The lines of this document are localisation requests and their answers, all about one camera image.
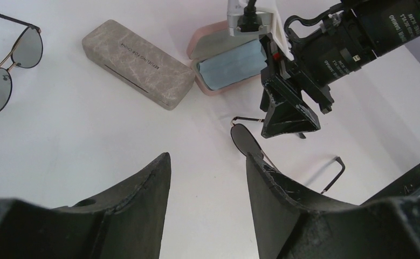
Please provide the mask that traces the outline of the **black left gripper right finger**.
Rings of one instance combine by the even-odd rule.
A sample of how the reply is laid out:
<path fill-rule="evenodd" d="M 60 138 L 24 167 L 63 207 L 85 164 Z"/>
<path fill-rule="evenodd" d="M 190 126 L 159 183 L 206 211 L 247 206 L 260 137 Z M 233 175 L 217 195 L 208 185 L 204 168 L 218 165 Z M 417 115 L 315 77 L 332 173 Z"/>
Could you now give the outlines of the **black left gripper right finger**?
<path fill-rule="evenodd" d="M 246 159 L 260 258 L 420 258 L 420 197 L 353 205 Z"/>

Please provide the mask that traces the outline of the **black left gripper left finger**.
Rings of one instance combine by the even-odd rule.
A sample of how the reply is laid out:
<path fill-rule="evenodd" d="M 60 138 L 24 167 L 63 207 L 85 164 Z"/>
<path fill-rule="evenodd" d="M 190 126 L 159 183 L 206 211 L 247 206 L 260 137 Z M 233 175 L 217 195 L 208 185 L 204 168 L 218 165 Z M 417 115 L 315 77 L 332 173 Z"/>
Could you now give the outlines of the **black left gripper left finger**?
<path fill-rule="evenodd" d="M 0 258 L 159 258 L 170 182 L 162 153 L 72 207 L 0 199 Z"/>

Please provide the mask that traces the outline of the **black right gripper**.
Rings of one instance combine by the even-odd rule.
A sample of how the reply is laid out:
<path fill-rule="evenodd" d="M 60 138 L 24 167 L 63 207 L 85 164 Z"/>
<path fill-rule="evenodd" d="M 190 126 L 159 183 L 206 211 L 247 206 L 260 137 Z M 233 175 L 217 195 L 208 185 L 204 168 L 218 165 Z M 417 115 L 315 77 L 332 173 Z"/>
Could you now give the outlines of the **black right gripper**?
<path fill-rule="evenodd" d="M 351 10 L 329 10 L 314 19 L 292 16 L 284 28 L 292 60 L 272 34 L 260 39 L 267 64 L 261 71 L 264 91 L 260 105 L 266 113 L 261 130 L 265 139 L 320 130 L 319 118 L 302 93 L 308 94 L 323 114 L 329 113 L 334 104 L 329 85 L 376 58 Z"/>

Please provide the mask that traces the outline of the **light blue cleaning cloth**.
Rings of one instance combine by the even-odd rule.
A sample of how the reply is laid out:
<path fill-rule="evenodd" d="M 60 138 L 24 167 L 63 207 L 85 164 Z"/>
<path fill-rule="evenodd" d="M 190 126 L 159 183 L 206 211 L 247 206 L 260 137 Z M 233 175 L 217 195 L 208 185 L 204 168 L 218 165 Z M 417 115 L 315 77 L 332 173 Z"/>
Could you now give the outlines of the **light blue cleaning cloth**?
<path fill-rule="evenodd" d="M 258 40 L 252 40 L 198 63 L 203 81 L 211 90 L 220 90 L 256 76 L 264 68 L 265 55 Z"/>

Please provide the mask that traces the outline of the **pink glasses case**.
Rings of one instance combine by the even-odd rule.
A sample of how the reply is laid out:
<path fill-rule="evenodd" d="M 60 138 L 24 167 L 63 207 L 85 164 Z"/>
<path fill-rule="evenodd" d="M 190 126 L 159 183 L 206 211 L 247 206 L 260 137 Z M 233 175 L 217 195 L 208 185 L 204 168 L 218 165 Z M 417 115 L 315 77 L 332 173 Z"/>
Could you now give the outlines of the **pink glasses case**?
<path fill-rule="evenodd" d="M 195 82 L 208 96 L 231 90 L 260 76 L 265 53 L 257 35 L 234 37 L 227 21 L 197 29 L 187 47 Z"/>

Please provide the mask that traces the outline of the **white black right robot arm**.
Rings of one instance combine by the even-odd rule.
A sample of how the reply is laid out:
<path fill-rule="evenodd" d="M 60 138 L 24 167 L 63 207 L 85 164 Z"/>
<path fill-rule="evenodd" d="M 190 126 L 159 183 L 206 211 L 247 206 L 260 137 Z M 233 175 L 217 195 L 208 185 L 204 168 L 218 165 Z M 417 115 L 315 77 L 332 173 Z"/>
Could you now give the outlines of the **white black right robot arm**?
<path fill-rule="evenodd" d="M 291 58 L 272 33 L 260 39 L 264 138 L 318 131 L 319 118 L 302 94 L 329 113 L 332 82 L 420 36 L 420 1 L 341 1 L 312 19 L 290 16 L 280 31 Z"/>

